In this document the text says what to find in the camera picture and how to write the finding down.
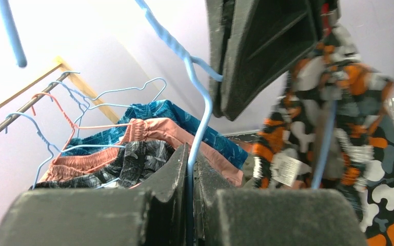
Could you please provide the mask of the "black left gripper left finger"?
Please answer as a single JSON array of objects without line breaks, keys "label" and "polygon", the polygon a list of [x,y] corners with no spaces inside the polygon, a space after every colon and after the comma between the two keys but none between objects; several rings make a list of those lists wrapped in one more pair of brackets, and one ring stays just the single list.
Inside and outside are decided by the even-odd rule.
[{"label": "black left gripper left finger", "polygon": [[132,189],[37,189],[0,222],[0,245],[184,245],[188,145]]}]

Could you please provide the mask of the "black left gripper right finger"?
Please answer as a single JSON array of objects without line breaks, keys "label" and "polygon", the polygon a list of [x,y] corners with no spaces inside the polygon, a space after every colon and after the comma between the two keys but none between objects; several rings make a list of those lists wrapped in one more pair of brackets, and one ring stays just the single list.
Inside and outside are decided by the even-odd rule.
[{"label": "black left gripper right finger", "polygon": [[366,245],[357,217],[337,191],[233,186],[203,155],[194,165],[198,245]]}]

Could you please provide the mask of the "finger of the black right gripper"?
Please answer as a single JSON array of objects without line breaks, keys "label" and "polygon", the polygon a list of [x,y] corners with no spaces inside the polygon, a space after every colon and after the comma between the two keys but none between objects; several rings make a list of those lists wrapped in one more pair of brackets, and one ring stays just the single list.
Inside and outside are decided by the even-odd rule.
[{"label": "finger of the black right gripper", "polygon": [[234,121],[322,37],[324,1],[232,1],[224,39],[221,115]]},{"label": "finger of the black right gripper", "polygon": [[[210,65],[216,73],[222,74],[227,44],[231,36],[235,1],[206,1],[206,7],[210,38]],[[209,94],[213,102],[212,113],[216,118],[223,116],[229,118],[221,109],[222,84],[213,78],[209,81]]]}]

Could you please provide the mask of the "orange camouflage shorts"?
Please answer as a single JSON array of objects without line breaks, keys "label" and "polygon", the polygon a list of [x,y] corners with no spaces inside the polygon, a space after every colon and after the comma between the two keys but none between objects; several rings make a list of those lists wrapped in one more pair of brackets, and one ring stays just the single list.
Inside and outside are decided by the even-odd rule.
[{"label": "orange camouflage shorts", "polygon": [[361,61],[335,24],[287,73],[285,89],[253,146],[255,188],[310,188],[330,101],[336,156],[320,187],[352,205],[369,245],[394,245],[394,122],[385,108],[392,78]]}]

